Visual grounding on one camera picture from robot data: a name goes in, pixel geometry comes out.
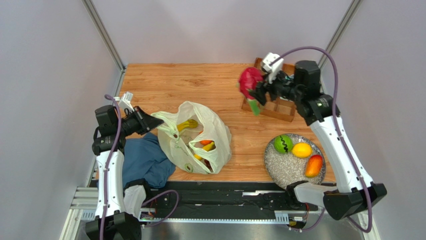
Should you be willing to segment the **fake yellow banana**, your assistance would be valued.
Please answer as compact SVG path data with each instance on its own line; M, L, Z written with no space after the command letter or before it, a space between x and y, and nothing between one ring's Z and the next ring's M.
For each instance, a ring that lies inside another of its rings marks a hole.
M194 120L194 119L188 119L188 120L186 120L186 121L178 124L177 125L177 130L180 133L180 132L182 132L186 128L191 128L191 129L197 128L198 125L199 125L199 123L196 120Z

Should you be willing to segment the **fake orange mango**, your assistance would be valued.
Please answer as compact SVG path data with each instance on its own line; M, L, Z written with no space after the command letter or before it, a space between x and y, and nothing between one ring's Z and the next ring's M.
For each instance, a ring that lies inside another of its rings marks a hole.
M306 163L304 175L307 178L314 178L319 175L323 166L323 157L319 154L312 155Z

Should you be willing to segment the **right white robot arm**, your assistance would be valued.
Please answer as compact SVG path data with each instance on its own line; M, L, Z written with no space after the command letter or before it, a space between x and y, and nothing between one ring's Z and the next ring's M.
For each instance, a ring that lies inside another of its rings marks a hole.
M345 133L340 111L332 106L333 97L321 89L321 71L315 61L298 61L291 77L284 72L282 61L258 58L241 77L250 80L250 84L243 85L243 92L259 105L279 98L293 102L331 164L336 185L294 182L287 188L294 205L310 203L341 220L368 210L387 195L385 185L374 182L359 161Z

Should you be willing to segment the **fake red dragon fruit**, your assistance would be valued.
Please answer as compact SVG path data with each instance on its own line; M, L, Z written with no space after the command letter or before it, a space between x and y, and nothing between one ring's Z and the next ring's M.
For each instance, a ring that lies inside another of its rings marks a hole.
M257 82L264 81L263 76L260 70L256 67L247 67L240 75L238 80L239 92L244 96L244 98L249 102L252 111L255 114L258 114L260 111L258 109L258 102L250 96L249 91L255 92Z

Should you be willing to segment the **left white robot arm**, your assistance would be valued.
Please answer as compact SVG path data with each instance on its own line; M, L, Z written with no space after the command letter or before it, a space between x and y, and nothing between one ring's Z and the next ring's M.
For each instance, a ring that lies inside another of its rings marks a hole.
M140 240L140 208L147 197L148 184L139 179L123 186L126 137L144 135L163 124L139 106L121 117L113 105L95 110L98 127L92 151L99 171L98 201L94 220L85 225L91 240Z

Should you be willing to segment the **fake green watermelon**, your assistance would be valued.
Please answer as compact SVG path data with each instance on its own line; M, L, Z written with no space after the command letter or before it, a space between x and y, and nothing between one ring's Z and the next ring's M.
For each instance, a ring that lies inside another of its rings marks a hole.
M281 134L274 138L273 146L278 153L288 154L292 151L294 143L289 135Z

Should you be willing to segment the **translucent yellowish plastic bag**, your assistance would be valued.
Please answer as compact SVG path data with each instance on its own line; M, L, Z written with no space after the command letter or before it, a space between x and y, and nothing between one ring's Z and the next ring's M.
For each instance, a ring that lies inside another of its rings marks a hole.
M218 174L232 156L232 134L220 117L205 105L185 101L176 113L158 111L153 116L164 121L159 126L158 141L168 159L192 174ZM198 127L178 132L177 125L189 119ZM202 140L212 140L208 145Z

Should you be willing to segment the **fake yellow lemon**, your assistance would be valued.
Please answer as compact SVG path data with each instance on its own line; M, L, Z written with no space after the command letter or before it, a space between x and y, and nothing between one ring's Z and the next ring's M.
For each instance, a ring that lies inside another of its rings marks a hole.
M313 149L306 142L299 142L295 144L291 150L291 153L297 158L308 158L312 155Z

